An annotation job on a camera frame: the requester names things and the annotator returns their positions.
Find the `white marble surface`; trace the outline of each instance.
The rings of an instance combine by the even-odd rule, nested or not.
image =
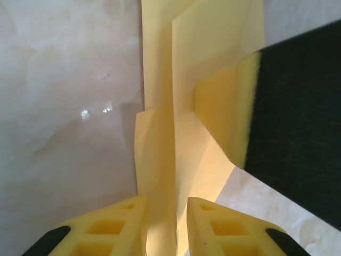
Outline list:
[[[341,17],[339,0],[264,0],[268,44]],[[139,0],[0,1],[0,248],[136,194]],[[235,170],[217,200],[284,227],[312,255],[340,233]]]

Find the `black strip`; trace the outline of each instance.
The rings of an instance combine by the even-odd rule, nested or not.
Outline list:
[[[309,253],[307,253],[288,234],[273,228],[268,228],[266,232],[287,256],[310,256]]]
[[[47,232],[22,256],[48,256],[70,231],[70,227],[63,226]]]
[[[261,50],[245,170],[341,230],[341,21]]]

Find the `black rubber pad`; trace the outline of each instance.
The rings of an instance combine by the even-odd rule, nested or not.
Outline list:
[[[287,256],[310,256],[288,234],[273,228],[268,228],[266,232]]]
[[[47,232],[22,256],[48,256],[70,231],[70,227],[63,226]]]
[[[341,230],[341,21],[261,50],[245,170]]]

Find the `yellow paper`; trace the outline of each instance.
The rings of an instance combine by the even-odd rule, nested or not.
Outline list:
[[[135,161],[139,194],[150,197],[148,256],[184,254],[187,197],[215,201],[233,169],[194,114],[194,87],[261,47],[262,15],[261,0],[142,0],[148,111],[136,119]]]

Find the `black foam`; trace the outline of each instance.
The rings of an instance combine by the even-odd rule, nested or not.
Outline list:
[[[71,228],[68,226],[50,230],[34,245],[32,245],[22,256],[48,256],[70,231]]]
[[[278,245],[287,256],[310,256],[295,240],[288,234],[273,228],[268,228],[266,233]]]
[[[245,170],[341,230],[341,21],[261,50]]]

